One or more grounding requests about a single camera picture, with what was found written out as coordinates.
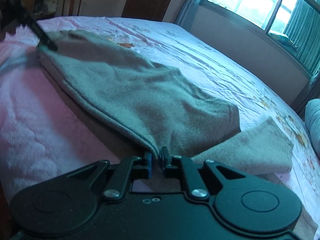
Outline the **beige fleece pants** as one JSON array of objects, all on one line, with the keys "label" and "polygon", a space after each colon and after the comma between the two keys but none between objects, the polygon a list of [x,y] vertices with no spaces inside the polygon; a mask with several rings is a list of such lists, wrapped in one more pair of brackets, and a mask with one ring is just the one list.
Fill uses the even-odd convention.
[{"label": "beige fleece pants", "polygon": [[272,118],[242,131],[236,104],[214,97],[172,66],[87,31],[57,31],[57,51],[39,43],[46,76],[102,129],[149,150],[213,159],[253,175],[291,171],[293,143]]}]

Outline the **wooden chair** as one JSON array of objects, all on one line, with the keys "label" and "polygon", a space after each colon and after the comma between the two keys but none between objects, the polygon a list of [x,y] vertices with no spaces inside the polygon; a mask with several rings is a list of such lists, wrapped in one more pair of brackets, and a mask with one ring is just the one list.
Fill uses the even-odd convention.
[{"label": "wooden chair", "polygon": [[[78,8],[76,11],[76,15],[80,15],[80,9],[82,5],[82,0],[79,0],[78,2]],[[66,7],[66,0],[62,0],[62,9],[61,9],[61,16],[64,16],[65,14],[65,7]],[[72,16],[75,8],[75,0],[69,0],[69,8],[68,8],[68,16]]]}]

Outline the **bed with floral pink sheet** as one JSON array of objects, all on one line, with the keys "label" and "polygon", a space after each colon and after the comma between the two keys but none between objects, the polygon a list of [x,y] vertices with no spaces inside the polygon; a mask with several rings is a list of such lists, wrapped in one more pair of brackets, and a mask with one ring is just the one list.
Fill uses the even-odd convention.
[{"label": "bed with floral pink sheet", "polygon": [[[1,43],[1,182],[16,239],[319,239],[276,177],[295,141],[255,76],[169,23],[62,17]],[[222,95],[217,94],[221,88]]]}]

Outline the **rolled grey-blue quilt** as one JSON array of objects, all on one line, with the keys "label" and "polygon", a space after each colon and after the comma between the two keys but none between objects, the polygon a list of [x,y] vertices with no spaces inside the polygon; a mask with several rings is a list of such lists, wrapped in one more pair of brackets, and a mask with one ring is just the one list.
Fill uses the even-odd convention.
[{"label": "rolled grey-blue quilt", "polygon": [[320,99],[310,100],[305,108],[305,124],[310,134],[313,149],[319,157],[319,122],[320,122]]}]

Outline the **cloth bundle on windowsill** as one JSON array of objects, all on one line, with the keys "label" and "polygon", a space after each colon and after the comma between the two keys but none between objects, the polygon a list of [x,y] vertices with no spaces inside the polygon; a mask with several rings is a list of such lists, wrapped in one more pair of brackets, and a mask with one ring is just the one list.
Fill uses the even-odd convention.
[{"label": "cloth bundle on windowsill", "polygon": [[293,41],[290,40],[287,35],[278,33],[276,31],[269,31],[268,35],[291,54],[295,54],[297,52],[298,47],[294,44]]}]

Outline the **left teal curtain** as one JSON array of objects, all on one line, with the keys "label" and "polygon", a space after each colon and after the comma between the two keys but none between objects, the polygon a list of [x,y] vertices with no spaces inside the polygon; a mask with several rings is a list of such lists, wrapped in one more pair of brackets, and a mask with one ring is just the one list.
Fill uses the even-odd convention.
[{"label": "left teal curtain", "polygon": [[174,23],[189,31],[192,27],[200,3],[201,0],[184,0]]}]

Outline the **teal curtain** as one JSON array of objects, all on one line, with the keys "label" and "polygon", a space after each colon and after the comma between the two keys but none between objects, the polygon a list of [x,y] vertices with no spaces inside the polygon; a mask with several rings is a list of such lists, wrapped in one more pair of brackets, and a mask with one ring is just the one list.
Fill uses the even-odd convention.
[{"label": "teal curtain", "polygon": [[174,23],[189,31],[192,27],[200,3],[201,0],[184,0]]},{"label": "teal curtain", "polygon": [[310,75],[291,104],[291,108],[303,116],[306,104],[319,97],[319,0],[297,0],[285,34],[297,46],[296,59]]}]

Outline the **right teal curtain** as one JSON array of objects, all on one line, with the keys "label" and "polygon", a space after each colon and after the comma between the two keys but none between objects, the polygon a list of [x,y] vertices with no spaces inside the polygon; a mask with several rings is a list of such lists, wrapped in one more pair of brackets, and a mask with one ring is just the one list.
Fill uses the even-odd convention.
[{"label": "right teal curtain", "polygon": [[306,104],[319,97],[319,0],[297,0],[285,34],[297,46],[296,59],[310,75],[291,104],[291,108],[303,116]]}]

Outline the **window with sliding frame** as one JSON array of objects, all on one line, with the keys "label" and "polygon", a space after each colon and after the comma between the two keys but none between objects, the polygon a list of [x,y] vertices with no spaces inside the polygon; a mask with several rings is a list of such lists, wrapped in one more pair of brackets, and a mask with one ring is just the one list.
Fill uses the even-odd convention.
[{"label": "window with sliding frame", "polygon": [[[202,0],[204,5],[212,9],[221,9],[237,20],[246,20],[250,26],[267,37],[269,31],[285,34],[296,2],[297,0]],[[278,46],[296,59],[296,53],[291,54],[280,44]]]}]

